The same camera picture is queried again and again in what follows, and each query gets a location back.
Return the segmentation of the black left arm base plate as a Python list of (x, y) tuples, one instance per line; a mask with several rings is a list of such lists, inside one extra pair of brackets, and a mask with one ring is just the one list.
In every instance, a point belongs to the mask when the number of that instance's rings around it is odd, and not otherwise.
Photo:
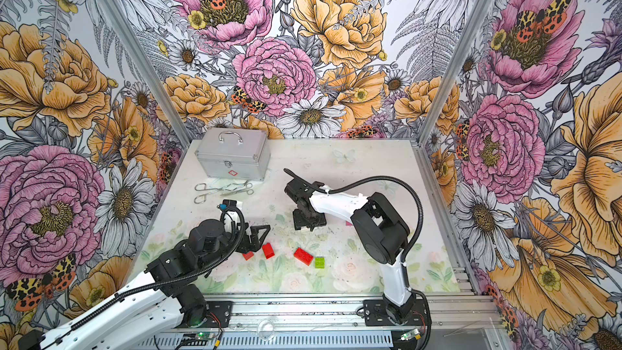
[(189, 328), (228, 328), (233, 315), (233, 303), (231, 301), (208, 301), (205, 309), (186, 322)]

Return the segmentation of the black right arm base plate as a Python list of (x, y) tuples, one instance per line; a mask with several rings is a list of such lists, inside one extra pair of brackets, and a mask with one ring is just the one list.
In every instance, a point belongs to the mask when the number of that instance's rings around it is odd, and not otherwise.
[(363, 301), (361, 315), (366, 327), (423, 327), (432, 324), (424, 300), (411, 297), (405, 305), (397, 306), (387, 299)]

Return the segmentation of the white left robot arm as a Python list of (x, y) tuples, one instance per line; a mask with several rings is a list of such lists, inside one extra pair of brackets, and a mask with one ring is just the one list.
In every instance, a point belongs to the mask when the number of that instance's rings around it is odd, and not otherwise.
[(225, 199), (217, 208), (218, 218), (195, 226), (121, 290), (60, 327), (23, 335), (18, 347), (125, 349), (180, 325), (199, 327), (211, 320), (222, 328), (195, 282), (237, 252), (248, 223), (236, 200)]

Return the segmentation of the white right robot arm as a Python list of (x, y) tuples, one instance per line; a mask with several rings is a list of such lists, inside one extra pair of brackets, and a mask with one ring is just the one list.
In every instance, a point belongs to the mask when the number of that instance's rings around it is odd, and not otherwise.
[(293, 179), (284, 192), (296, 204), (295, 229), (322, 227), (328, 216), (352, 224), (365, 252), (380, 265), (385, 316), (396, 325), (405, 323), (416, 300), (406, 268), (410, 228), (389, 199), (380, 193), (348, 194), (363, 181), (331, 189), (319, 181), (309, 183), (291, 170), (287, 173)]

